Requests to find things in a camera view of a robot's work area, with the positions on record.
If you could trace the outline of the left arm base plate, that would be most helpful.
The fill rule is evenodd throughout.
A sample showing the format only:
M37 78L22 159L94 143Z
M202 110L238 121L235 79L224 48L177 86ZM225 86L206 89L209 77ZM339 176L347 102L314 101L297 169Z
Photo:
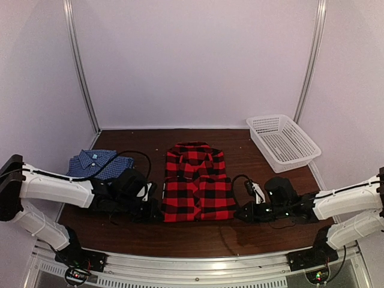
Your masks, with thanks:
M80 253L53 250L55 260L69 268L84 270L86 272L103 272L106 265L107 254L81 249Z

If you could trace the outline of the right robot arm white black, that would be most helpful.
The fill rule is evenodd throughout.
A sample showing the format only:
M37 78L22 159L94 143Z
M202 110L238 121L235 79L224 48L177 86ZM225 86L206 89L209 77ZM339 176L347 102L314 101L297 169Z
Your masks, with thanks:
M308 251L319 265L346 244L383 230L383 169L366 181L336 190L298 195L287 178L274 177L264 189L252 181L245 187L255 200L239 207L235 218L246 223L270 223L289 218L298 224L318 223L341 214L356 216L320 229Z

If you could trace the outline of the red black plaid shirt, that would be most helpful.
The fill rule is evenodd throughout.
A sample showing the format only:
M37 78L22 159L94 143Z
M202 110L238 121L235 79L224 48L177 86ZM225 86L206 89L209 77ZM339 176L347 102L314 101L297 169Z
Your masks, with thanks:
M204 142L177 143L167 150L161 203L165 223L226 221L236 209L222 150Z

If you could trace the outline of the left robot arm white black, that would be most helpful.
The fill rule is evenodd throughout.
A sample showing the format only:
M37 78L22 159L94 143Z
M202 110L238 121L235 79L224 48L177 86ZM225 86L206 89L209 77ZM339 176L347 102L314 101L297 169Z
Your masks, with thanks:
M99 179L99 173L77 178L38 170L12 155L1 167L1 221L14 222L32 236L48 243L54 252L73 266L86 261L75 231L58 224L32 205L30 199L71 204L95 212L128 213L132 221L162 221L157 189L134 169L124 170L117 178Z

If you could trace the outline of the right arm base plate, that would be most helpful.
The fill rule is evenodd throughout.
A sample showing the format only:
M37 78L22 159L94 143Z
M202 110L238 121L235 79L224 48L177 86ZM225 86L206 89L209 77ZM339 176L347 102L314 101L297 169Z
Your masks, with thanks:
M315 266L326 265L338 260L338 253L326 247L312 247L305 250L290 252L287 255L291 271L309 269Z

